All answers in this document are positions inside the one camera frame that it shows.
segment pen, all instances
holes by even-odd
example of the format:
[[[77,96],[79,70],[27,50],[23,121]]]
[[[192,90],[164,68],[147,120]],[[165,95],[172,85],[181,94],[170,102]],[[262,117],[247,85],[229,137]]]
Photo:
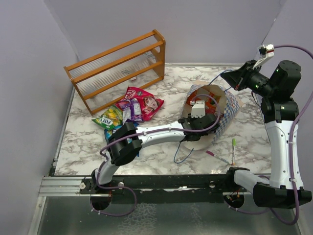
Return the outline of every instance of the pen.
[[[236,139],[235,138],[233,138],[232,145],[233,145],[233,160],[232,160],[231,165],[235,165],[235,162],[236,162],[236,155],[235,155]]]
[[[223,162],[225,162],[225,163],[231,165],[231,163],[230,163],[229,161],[227,161],[226,159],[220,157],[219,155],[216,155],[216,154],[212,153],[212,152],[209,151],[209,150],[207,150],[206,153],[208,153],[208,154],[210,154],[211,156],[216,157],[217,159],[220,159],[221,161],[223,161]]]

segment small white object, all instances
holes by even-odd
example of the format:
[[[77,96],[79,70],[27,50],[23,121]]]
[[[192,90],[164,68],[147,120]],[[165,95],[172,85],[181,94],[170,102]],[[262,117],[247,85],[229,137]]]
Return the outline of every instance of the small white object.
[[[85,189],[85,188],[86,188],[86,185],[84,183],[80,183],[79,189]]]
[[[205,103],[202,100],[198,100],[191,108],[191,117],[201,118],[205,116]]]
[[[253,66],[253,69],[262,66],[263,64],[265,64],[265,62],[267,62],[270,58],[272,58],[274,56],[274,45],[273,44],[261,45],[258,47],[258,49],[261,49],[261,48],[265,48],[266,52],[264,55],[260,56],[260,59],[255,63],[255,65]]]

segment wooden shelf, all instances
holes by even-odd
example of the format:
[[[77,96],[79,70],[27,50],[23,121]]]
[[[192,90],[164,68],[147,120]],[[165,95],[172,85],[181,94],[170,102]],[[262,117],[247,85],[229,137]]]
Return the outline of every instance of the wooden shelf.
[[[165,39],[157,30],[153,30],[64,69],[90,114],[94,115],[124,96],[104,104],[97,104],[98,107],[90,107],[87,103],[88,99],[131,78],[140,79],[138,76],[148,71],[156,73],[158,78],[148,81],[140,88],[144,89],[164,79]]]

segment screw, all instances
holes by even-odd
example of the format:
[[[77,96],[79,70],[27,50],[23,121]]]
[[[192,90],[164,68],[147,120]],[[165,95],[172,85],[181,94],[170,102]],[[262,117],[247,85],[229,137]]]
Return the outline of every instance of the screw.
[[[122,187],[124,187],[124,183],[123,183],[123,182],[119,182],[119,183],[117,184],[117,186],[118,186],[119,189],[121,189]]]

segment marble countertop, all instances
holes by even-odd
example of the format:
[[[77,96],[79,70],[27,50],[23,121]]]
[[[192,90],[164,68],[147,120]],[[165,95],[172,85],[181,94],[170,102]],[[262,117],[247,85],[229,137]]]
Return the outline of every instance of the marble countertop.
[[[209,82],[226,69],[232,68],[166,67],[164,80],[145,89],[165,102],[153,119],[142,125],[148,127],[176,121],[193,82]],[[229,87],[221,78],[213,84]],[[249,168],[253,173],[270,173],[270,143],[259,107],[254,103],[250,90],[230,91],[244,105],[220,139],[207,149],[231,162],[232,138],[236,138],[236,166]],[[104,160],[99,154],[99,150],[106,144],[104,131],[91,119],[75,92],[57,161],[56,176],[90,175]],[[206,149],[193,151],[186,161],[176,164],[173,158],[178,144],[171,142],[146,147],[140,151],[139,158],[121,166],[116,174],[221,174],[230,167],[205,153]],[[182,144],[176,161],[184,159],[189,152]]]

